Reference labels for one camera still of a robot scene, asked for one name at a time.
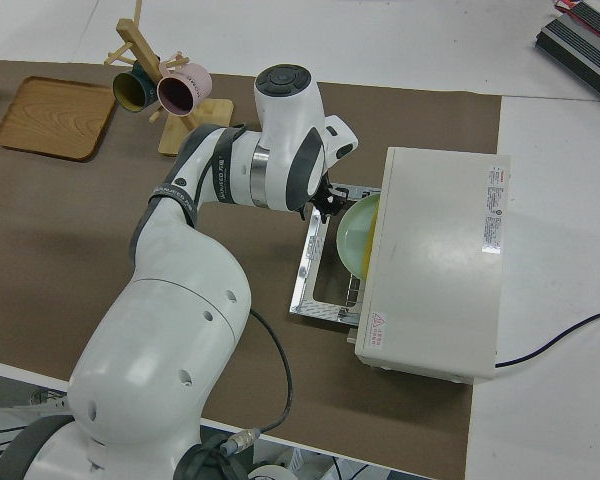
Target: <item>wooden base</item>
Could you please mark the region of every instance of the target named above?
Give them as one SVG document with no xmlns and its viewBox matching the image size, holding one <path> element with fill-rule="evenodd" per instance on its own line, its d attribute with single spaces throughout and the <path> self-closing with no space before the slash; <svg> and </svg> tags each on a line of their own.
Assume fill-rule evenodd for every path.
<svg viewBox="0 0 600 480">
<path fill-rule="evenodd" d="M 193 113 L 189 115 L 189 118 L 196 125 L 215 123 L 216 125 L 228 127 L 232 114 L 233 102 L 231 100 L 207 98 L 196 107 Z M 188 133 L 189 130 L 181 118 L 169 114 L 164 131 L 162 132 L 160 145 L 158 145 L 158 152 L 168 156 L 177 155 L 180 144 Z"/>
</svg>

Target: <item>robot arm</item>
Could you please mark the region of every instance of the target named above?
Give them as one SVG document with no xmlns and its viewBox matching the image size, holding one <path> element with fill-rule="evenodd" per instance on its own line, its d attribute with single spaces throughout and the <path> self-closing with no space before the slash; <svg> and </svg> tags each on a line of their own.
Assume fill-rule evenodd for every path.
<svg viewBox="0 0 600 480">
<path fill-rule="evenodd" d="M 171 479 L 200 442 L 202 408 L 251 294 L 235 258 L 194 228 L 199 208 L 220 201 L 296 211 L 313 200 L 337 213 L 326 173 L 357 147 L 339 118 L 325 119 L 304 68 L 267 69 L 254 91 L 262 132 L 197 128 L 153 192 L 131 241 L 133 277 L 71 375 L 75 422 L 31 447 L 39 453 L 19 478 Z M 12 455 L 10 447 L 0 465 Z"/>
</svg>

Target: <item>white sticker label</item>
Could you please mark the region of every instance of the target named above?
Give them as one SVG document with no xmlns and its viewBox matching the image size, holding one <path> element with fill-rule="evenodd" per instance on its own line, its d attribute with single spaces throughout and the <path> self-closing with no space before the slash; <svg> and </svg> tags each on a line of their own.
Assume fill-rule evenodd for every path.
<svg viewBox="0 0 600 480">
<path fill-rule="evenodd" d="M 493 166 L 487 175 L 484 235 L 482 251 L 500 254 L 502 250 L 502 219 L 505 212 L 507 172 L 504 167 Z"/>
<path fill-rule="evenodd" d="M 369 315 L 369 335 L 367 335 L 367 347 L 382 348 L 384 334 L 387 328 L 387 316 L 384 313 L 371 312 Z"/>
</svg>

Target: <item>white table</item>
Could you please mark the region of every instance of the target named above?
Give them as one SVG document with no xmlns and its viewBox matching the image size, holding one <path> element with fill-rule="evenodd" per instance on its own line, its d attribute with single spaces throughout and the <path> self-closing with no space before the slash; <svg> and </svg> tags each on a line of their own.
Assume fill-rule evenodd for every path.
<svg viewBox="0 0 600 480">
<path fill-rule="evenodd" d="M 212 72 L 288 62 L 321 81 L 504 95 L 498 153 L 513 167 L 498 361 L 600 311 L 600 98 L 533 48 L 557 15 L 551 1 L 144 3 L 156 52 L 182 50 Z M 32 5 L 0 1 L 0 59 L 101 63 L 134 11 L 133 0 Z M 65 388 L 4 365 L 0 375 Z M 474 388 L 467 479 L 493 478 L 600 478 L 600 321 Z"/>
</svg>

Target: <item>light green bowl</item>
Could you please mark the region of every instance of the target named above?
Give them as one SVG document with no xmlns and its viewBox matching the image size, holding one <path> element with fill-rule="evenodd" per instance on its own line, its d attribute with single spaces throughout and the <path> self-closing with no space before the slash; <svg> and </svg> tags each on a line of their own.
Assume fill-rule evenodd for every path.
<svg viewBox="0 0 600 480">
<path fill-rule="evenodd" d="M 344 266 L 357 278 L 366 278 L 364 253 L 367 246 L 367 237 L 373 235 L 369 232 L 373 217 L 378 210 L 380 195 L 369 195 L 354 203 L 344 214 L 338 234 L 336 247 L 338 255 Z"/>
</svg>

